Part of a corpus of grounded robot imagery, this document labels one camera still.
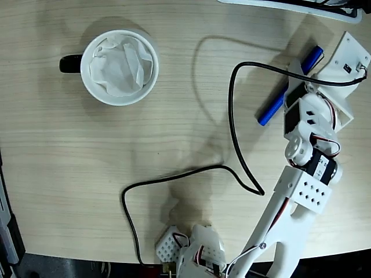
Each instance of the black floor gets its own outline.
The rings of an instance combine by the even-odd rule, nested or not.
[[[370,278],[371,250],[302,259],[292,278]],[[248,278],[265,277],[271,263],[258,263]],[[107,278],[108,264],[26,254],[16,267],[19,278]],[[158,278],[161,267],[143,269],[138,264],[110,264],[110,278]]]

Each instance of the sticker label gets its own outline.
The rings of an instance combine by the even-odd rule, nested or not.
[[[328,164],[329,164],[329,160],[325,158],[323,155],[321,155],[321,157],[319,158],[318,165],[314,171],[313,177],[320,181],[321,178],[323,177],[323,174],[326,171]]]

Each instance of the blue marker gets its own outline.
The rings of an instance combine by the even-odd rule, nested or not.
[[[301,69],[303,70],[304,75],[307,75],[315,63],[318,61],[320,56],[323,54],[323,49],[320,48],[318,45],[313,48],[311,53],[305,58],[305,60],[301,64]],[[269,104],[267,109],[262,113],[262,115],[258,118],[258,122],[265,126],[268,121],[273,117],[273,115],[279,110],[279,108],[283,104],[283,98],[285,95],[285,92],[287,91],[289,87],[289,82],[286,84],[286,86],[282,89],[282,91],[272,100],[272,102]]]

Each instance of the white mug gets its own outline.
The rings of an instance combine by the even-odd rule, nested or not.
[[[115,97],[107,94],[104,87],[92,81],[89,65],[93,58],[94,50],[98,45],[112,35],[128,35],[141,41],[150,51],[153,58],[153,70],[150,81],[138,92],[125,97]],[[80,73],[83,84],[88,92],[97,100],[113,105],[124,106],[136,103],[144,98],[154,87],[159,73],[159,55],[155,41],[145,32],[140,30],[112,30],[99,35],[91,41],[83,54],[68,55],[59,61],[59,70],[63,73]]]

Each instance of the white cylindrical joint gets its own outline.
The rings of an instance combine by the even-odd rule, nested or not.
[[[305,165],[312,157],[313,146],[300,136],[293,136],[285,149],[285,156],[299,166]]]

